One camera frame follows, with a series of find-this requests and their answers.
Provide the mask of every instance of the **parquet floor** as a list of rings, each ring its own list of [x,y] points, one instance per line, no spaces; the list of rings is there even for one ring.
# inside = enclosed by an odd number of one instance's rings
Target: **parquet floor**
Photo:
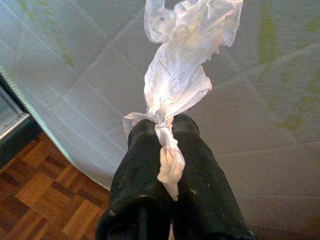
[[[0,239],[94,240],[108,203],[41,133],[0,170]]]

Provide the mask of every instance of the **wooden floor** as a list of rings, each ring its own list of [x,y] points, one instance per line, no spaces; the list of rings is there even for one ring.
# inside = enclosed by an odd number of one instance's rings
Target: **wooden floor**
[[[1,240],[93,240],[109,192],[41,133],[0,171]]]

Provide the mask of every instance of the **white tissue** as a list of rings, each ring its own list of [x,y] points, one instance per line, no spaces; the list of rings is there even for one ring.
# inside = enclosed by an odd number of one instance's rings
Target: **white tissue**
[[[242,4],[243,0],[185,0],[170,10],[165,8],[165,0],[146,0],[144,30],[151,42],[162,45],[144,76],[146,113],[128,114],[123,127],[128,136],[143,119],[155,123],[162,146],[157,179],[175,201],[185,160],[172,134],[174,116],[212,90],[201,63],[219,53],[219,46],[231,47]]]

